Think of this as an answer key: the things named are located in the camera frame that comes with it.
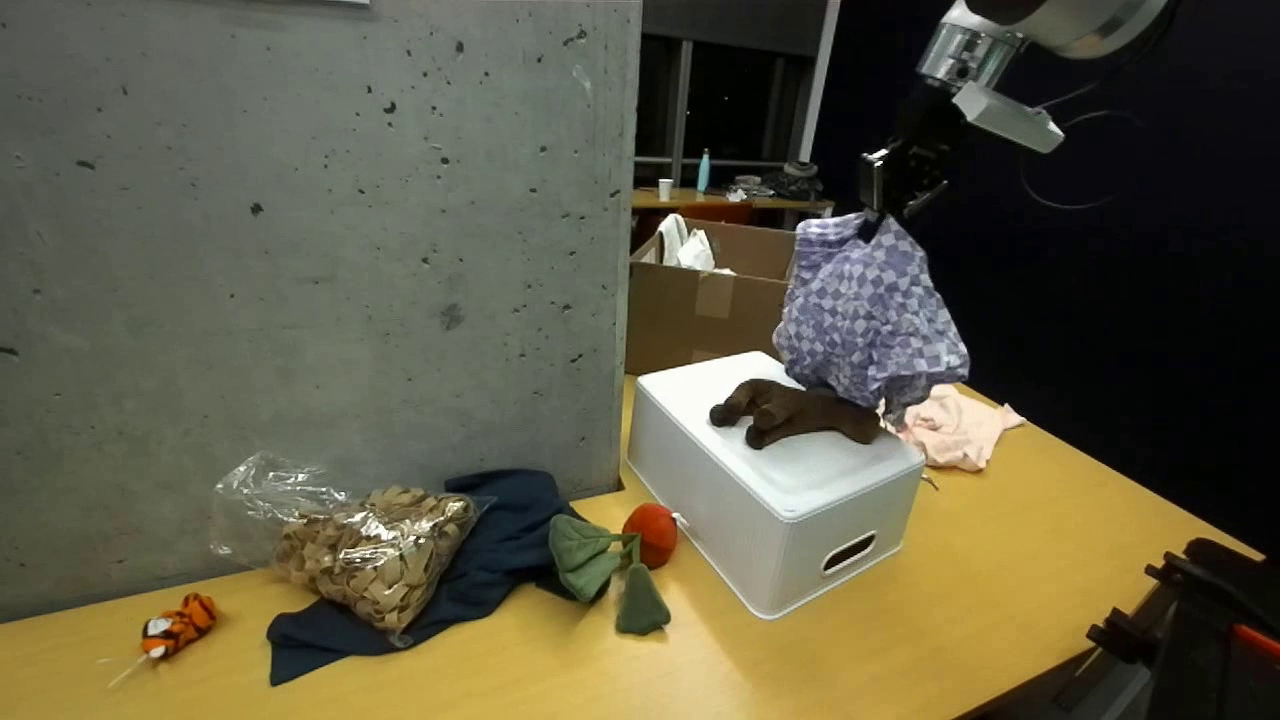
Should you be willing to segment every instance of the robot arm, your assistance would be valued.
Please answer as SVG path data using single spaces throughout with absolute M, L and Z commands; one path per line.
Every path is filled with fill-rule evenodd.
M 886 216 L 914 216 L 944 192 L 969 129 L 1034 152 L 1061 147 L 1065 133 L 1045 106 L 996 90 L 1029 42 L 1065 61 L 1095 61 L 1133 42 L 1161 12 L 1166 0 L 957 0 L 917 65 L 922 86 L 897 140 L 864 152 L 864 234 L 875 234 Z

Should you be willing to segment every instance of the pink cloth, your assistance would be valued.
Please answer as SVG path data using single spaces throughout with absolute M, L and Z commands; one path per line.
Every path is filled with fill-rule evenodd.
M 934 469 L 990 469 L 996 438 L 1024 424 L 1009 405 L 994 408 L 959 395 L 957 382 L 936 382 L 928 398 L 904 411 L 899 438 L 917 442 Z

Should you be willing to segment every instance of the green cloth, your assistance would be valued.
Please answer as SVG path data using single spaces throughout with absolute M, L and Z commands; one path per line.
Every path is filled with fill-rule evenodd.
M 611 550 L 611 534 L 570 511 L 552 516 L 549 547 L 552 547 L 563 590 L 579 605 L 595 605 L 611 572 L 621 566 L 621 557 Z
M 641 564 L 641 534 L 611 534 L 573 511 L 549 519 L 549 550 L 563 590 L 579 605 L 595 605 L 617 572 L 624 572 L 624 597 L 617 609 L 617 632 L 649 636 L 674 625 L 664 597 Z

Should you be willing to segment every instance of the dark blue towel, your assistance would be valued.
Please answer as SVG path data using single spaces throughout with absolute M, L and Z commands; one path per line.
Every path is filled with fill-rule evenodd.
M 570 511 L 549 471 L 506 469 L 459 475 L 450 490 L 476 494 L 483 516 L 437 583 L 434 605 L 392 645 L 384 632 L 361 625 L 350 609 L 317 601 L 305 612 L 271 621 L 271 684 L 289 684 L 346 656 L 384 656 L 434 640 L 437 632 L 497 612 L 517 583 L 558 583 L 549 550 L 549 519 Z

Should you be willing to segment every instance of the purple checkered cloth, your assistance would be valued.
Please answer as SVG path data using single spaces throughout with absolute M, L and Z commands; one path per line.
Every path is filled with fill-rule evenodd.
M 923 248 L 889 216 L 873 240 L 859 213 L 805 219 L 785 319 L 772 343 L 808 386 L 899 415 L 934 382 L 969 377 L 969 348 Z

